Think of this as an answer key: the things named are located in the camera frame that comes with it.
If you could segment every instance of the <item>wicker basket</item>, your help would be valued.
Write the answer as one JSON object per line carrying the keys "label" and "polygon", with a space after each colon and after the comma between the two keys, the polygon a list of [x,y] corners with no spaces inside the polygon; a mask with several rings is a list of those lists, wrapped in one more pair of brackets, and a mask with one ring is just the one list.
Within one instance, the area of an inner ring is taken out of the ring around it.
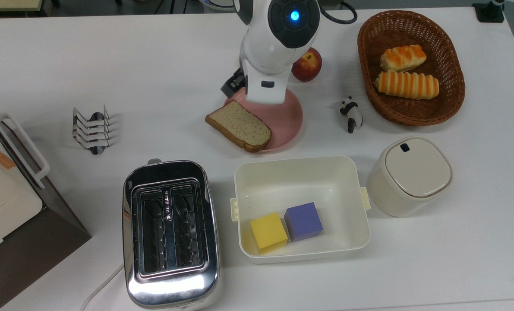
{"label": "wicker basket", "polygon": [[[379,57],[386,49],[420,44],[428,57],[409,72],[439,80],[439,95],[431,100],[411,100],[379,93],[372,85],[382,71]],[[359,31],[359,56],[366,94],[383,118],[406,126],[445,122],[462,106],[464,75],[448,35],[426,16],[406,10],[389,10],[372,16]]]}

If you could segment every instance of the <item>bread roll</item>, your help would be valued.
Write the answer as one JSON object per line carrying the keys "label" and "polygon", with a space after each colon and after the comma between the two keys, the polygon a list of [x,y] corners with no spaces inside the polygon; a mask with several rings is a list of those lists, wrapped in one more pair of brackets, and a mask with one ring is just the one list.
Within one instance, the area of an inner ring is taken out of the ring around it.
{"label": "bread roll", "polygon": [[426,54],[420,45],[405,45],[387,49],[379,57],[380,66],[385,71],[409,71],[426,61]]}
{"label": "bread roll", "polygon": [[208,114],[205,122],[247,152],[263,150],[272,138],[270,128],[236,101]]}
{"label": "bread roll", "polygon": [[397,73],[390,70],[379,73],[374,85],[381,93],[414,100],[430,100],[439,95],[439,81],[423,73]]}

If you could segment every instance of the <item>pink plate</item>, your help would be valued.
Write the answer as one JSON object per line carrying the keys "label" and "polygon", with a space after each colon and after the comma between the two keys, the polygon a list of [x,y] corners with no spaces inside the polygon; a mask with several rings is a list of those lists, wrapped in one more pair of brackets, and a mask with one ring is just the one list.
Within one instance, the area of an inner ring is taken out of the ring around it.
{"label": "pink plate", "polygon": [[272,131],[272,138],[265,149],[261,150],[262,152],[283,147],[299,134],[303,125],[303,109],[290,90],[286,89],[286,100],[280,105],[262,105],[246,101],[245,87],[228,98],[224,105],[232,100],[237,101],[247,111],[263,120]]}

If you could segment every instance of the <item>red apple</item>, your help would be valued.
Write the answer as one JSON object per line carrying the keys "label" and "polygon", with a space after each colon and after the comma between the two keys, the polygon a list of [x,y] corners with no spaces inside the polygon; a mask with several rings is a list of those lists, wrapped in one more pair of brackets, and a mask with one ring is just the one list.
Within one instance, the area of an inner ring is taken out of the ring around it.
{"label": "red apple", "polygon": [[293,64],[292,73],[299,81],[308,82],[318,76],[320,69],[322,69],[322,57],[316,49],[310,48]]}

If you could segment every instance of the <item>panda figurine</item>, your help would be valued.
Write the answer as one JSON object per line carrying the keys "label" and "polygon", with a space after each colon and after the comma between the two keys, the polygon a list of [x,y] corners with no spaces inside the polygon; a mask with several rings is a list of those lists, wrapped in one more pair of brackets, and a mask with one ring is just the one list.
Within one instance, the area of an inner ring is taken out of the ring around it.
{"label": "panda figurine", "polygon": [[359,128],[362,126],[362,122],[364,121],[362,118],[362,114],[359,111],[359,105],[355,103],[354,101],[351,101],[351,96],[349,96],[347,99],[342,100],[339,105],[341,106],[341,109],[339,112],[346,116],[348,118],[347,122],[347,131],[349,133],[352,133],[355,128]]}

